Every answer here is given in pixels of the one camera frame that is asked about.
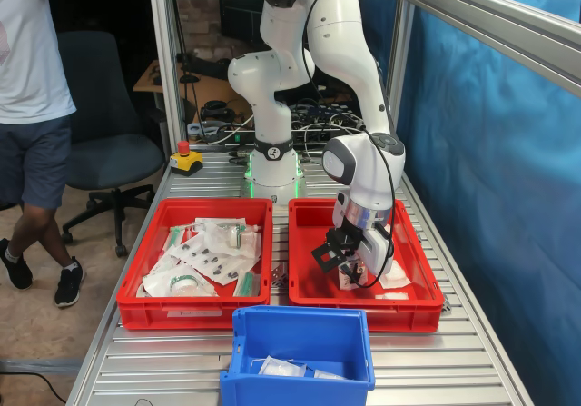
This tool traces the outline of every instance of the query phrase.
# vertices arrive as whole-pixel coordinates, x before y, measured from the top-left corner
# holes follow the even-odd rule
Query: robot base
[[[286,207],[289,200],[306,196],[307,184],[297,153],[292,150],[279,161],[268,161],[263,154],[252,152],[242,182],[241,196],[272,199]]]

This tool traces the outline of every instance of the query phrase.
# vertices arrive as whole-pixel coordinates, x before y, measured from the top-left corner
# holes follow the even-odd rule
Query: red button
[[[190,154],[190,142],[180,141],[178,143],[178,153],[181,156],[187,156],[188,154]]]

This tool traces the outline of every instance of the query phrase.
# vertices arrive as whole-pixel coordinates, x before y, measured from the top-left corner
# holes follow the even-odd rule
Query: red plastic tray
[[[289,300],[298,306],[363,309],[374,332],[434,332],[438,328],[444,296],[439,289],[418,236],[402,202],[396,201],[394,259],[411,284],[384,290],[380,283],[369,289],[342,291],[336,270],[324,273],[312,254],[333,226],[335,199],[295,199],[289,203]],[[369,275],[368,283],[374,276]],[[406,292],[409,300],[380,300],[386,292]]]
[[[169,228],[197,217],[245,218],[262,226],[262,256],[254,266],[261,273],[258,297],[232,297],[236,282],[213,282],[219,297],[137,298],[142,278],[158,260]],[[266,199],[168,199],[160,202],[117,293],[127,329],[231,329],[232,313],[271,299],[272,201]]]

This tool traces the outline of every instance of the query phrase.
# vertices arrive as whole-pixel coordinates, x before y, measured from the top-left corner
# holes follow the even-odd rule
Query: white sock
[[[68,270],[69,272],[71,272],[72,270],[74,270],[78,266],[79,266],[79,264],[77,262],[73,262],[68,267],[64,267],[63,270]]]
[[[10,254],[10,252],[8,251],[8,247],[6,247],[5,256],[6,260],[11,263],[17,263],[18,260],[20,259],[20,256],[13,256],[12,254]]]

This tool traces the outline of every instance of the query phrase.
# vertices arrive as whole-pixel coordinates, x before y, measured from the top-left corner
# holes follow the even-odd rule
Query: floor
[[[162,171],[134,186],[151,183],[155,188],[162,179]],[[88,199],[87,192],[67,187],[63,206],[57,211],[56,221],[62,225],[82,211]],[[123,222],[123,243],[131,251],[139,232],[145,210],[127,209]],[[0,238],[9,238],[20,216],[15,207],[0,212]],[[25,252],[33,272],[33,287],[25,292],[12,288],[4,272],[0,272],[0,365],[12,360],[50,360],[80,362],[93,339],[103,311],[119,279],[124,258],[115,256],[113,213],[103,213],[88,222],[75,226],[71,233],[74,241],[69,253],[76,256],[86,271],[79,302],[59,310],[54,306],[54,292],[59,280],[60,267],[38,243]],[[55,390],[66,398],[73,387],[75,374],[46,374]],[[26,376],[0,377],[0,394],[4,406],[62,404],[40,378]]]

